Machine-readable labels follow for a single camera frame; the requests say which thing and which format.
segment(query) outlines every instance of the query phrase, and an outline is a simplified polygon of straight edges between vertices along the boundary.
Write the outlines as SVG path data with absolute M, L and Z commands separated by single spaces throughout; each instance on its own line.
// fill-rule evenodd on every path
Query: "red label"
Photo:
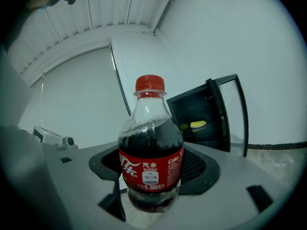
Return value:
M 145 192 L 159 192 L 179 181 L 183 148 L 158 159 L 135 158 L 119 149 L 119 158 L 123 177 L 130 187 Z

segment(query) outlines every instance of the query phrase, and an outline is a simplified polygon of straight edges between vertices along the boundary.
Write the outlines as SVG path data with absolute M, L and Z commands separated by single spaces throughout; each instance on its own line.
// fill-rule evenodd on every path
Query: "bottle neck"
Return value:
M 137 102 L 132 116 L 137 122 L 152 118 L 171 117 L 164 103 L 165 92 L 141 91 L 136 92 L 135 95 L 137 97 Z

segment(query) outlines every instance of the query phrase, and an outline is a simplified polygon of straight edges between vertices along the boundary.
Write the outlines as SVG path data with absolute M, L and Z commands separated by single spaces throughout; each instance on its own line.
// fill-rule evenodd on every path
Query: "floor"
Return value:
M 294 150 L 249 149 L 247 159 L 278 179 L 284 186 L 292 189 L 307 165 L 307 148 Z M 126 213 L 126 223 L 137 229 L 146 229 L 164 216 L 164 213 L 151 214 L 137 210 L 129 201 L 127 193 L 121 195 L 121 202 Z

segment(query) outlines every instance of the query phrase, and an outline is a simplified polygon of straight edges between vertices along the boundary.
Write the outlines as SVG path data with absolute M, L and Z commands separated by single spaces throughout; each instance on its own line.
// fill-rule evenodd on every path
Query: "mesh grille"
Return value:
M 187 149 L 184 149 L 183 162 L 181 169 L 181 184 L 198 177 L 205 171 L 206 164 L 204 160 L 194 155 Z

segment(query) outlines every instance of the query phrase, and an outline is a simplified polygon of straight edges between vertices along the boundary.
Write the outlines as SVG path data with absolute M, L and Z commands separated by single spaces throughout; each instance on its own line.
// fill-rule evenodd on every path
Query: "coca-cola bottle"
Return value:
M 118 138 L 123 178 L 136 208 L 164 212 L 178 196 L 183 138 L 165 107 L 163 79 L 141 76 L 135 89 L 135 109 Z

